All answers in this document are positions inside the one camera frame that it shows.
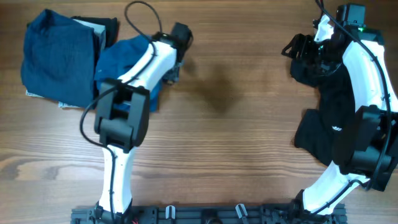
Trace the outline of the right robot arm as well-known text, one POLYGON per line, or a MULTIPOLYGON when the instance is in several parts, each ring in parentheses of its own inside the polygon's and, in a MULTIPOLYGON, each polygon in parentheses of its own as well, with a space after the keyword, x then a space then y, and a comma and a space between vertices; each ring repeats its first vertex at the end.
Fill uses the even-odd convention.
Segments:
POLYGON ((364 5, 322 1, 313 35, 297 34, 282 50, 293 79, 316 88, 318 108, 304 112, 294 145, 326 166, 285 205, 293 223, 338 222, 355 188, 384 191, 397 166, 397 97, 384 63, 384 38, 365 23, 364 5))

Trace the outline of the blue polo shirt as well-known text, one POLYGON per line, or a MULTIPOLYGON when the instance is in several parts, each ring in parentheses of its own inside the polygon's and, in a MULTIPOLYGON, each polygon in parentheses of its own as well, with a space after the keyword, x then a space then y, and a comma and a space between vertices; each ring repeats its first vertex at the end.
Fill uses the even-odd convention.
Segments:
POLYGON ((111 47, 104 49, 96 63, 94 74, 94 86, 96 98, 99 95, 101 84, 107 79, 118 79, 128 72, 148 48, 148 41, 138 35, 128 40, 120 40, 111 47))

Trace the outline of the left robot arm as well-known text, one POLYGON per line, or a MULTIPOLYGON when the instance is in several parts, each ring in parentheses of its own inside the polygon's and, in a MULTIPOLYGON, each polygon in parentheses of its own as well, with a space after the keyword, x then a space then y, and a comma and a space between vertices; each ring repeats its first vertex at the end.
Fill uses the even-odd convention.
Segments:
POLYGON ((150 96, 159 93, 162 83, 178 82, 192 42, 192 31, 177 22, 170 34, 153 35, 144 55, 125 74, 102 83, 94 129, 104 154, 104 184, 88 223, 132 222, 132 163, 148 130, 150 96))

